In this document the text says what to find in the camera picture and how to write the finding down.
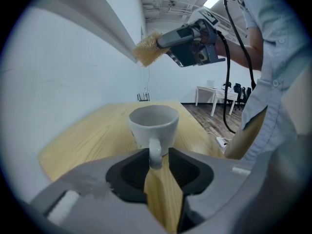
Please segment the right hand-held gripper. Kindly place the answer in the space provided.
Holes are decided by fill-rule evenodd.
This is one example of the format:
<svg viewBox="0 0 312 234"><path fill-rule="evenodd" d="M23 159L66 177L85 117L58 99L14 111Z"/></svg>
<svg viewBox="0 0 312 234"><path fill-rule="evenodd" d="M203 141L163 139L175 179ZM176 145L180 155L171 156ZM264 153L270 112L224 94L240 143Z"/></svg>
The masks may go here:
<svg viewBox="0 0 312 234"><path fill-rule="evenodd" d="M183 25L160 36L156 44L160 49L170 48L166 54L180 67L194 66L195 61L198 65L223 62L225 58L219 58L215 49L219 25L208 8L200 7L191 15L191 26ZM193 39L191 48L188 42Z"/></svg>

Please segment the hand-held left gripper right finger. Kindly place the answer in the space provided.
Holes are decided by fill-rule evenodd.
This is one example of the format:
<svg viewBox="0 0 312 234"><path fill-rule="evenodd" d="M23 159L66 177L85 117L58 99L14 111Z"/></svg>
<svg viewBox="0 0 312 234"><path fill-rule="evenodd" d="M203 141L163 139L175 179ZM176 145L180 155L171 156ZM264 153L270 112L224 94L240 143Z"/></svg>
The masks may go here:
<svg viewBox="0 0 312 234"><path fill-rule="evenodd" d="M260 230L280 214L280 149L255 163L169 150L169 168L183 193L177 231L235 234Z"/></svg>

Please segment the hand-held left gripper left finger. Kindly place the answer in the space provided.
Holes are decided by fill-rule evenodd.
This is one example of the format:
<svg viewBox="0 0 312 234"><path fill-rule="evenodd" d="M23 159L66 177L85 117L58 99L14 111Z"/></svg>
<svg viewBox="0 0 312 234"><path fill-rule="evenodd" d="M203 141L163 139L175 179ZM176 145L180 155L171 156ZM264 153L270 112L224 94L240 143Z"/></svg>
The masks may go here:
<svg viewBox="0 0 312 234"><path fill-rule="evenodd" d="M148 149L83 163L29 203L49 234L163 234L148 209Z"/></svg>

